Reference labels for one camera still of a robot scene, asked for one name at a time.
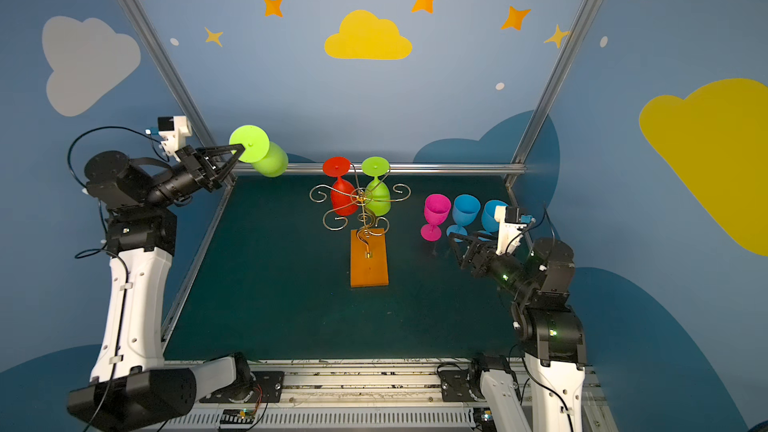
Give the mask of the blue wine glass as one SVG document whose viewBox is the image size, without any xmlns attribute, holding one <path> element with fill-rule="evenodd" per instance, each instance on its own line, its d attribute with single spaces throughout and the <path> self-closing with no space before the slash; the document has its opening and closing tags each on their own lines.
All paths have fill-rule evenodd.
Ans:
<svg viewBox="0 0 768 432">
<path fill-rule="evenodd" d="M 446 229 L 446 236 L 452 233 L 467 235 L 467 227 L 471 225 L 481 208 L 480 201 L 473 195 L 461 194 L 453 201 L 452 219 L 454 223 Z"/>
<path fill-rule="evenodd" d="M 480 240 L 483 242 L 490 241 L 491 237 L 495 237 L 498 234 L 499 223 L 495 219 L 495 212 L 498 207 L 507 207 L 508 204 L 501 200 L 489 200 L 481 214 L 482 229 L 478 232 Z"/>
</svg>

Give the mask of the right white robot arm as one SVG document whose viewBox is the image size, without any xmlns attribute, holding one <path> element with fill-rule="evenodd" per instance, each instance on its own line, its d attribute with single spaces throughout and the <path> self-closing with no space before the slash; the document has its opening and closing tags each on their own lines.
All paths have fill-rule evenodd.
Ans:
<svg viewBox="0 0 768 432">
<path fill-rule="evenodd" d="M 510 313 L 532 382 L 536 431 L 581 431 L 582 389 L 587 365 L 580 319 L 568 305 L 575 274 L 574 252 L 554 237 L 533 242 L 526 259 L 486 234 L 449 235 L 459 266 L 475 277 L 494 279 L 512 295 Z"/>
</svg>

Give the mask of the pink wine glass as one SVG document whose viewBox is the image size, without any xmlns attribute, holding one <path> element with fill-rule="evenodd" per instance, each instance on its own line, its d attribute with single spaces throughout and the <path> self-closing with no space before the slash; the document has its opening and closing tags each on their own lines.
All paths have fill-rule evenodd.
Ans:
<svg viewBox="0 0 768 432">
<path fill-rule="evenodd" d="M 421 237 L 428 242 L 436 242 L 441 237 L 440 226 L 447 220 L 452 209 L 451 200 L 443 194 L 430 194 L 424 203 L 426 224 L 421 228 Z"/>
</svg>

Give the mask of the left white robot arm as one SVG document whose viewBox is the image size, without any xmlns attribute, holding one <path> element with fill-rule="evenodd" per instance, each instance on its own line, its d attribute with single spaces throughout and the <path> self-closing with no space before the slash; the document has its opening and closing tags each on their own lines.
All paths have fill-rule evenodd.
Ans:
<svg viewBox="0 0 768 432">
<path fill-rule="evenodd" d="M 201 365 L 168 367 L 161 325 L 167 275 L 176 250 L 170 211 L 199 190 L 222 187 L 245 148 L 185 146 L 175 166 L 105 151 L 85 166 L 86 190 L 106 206 L 110 301 L 99 355 L 85 388 L 69 393 L 67 411 L 88 429 L 134 431 L 188 414 L 200 399 L 224 392 L 248 397 L 254 380 L 233 353 Z M 152 176 L 145 166 L 156 163 Z"/>
</svg>

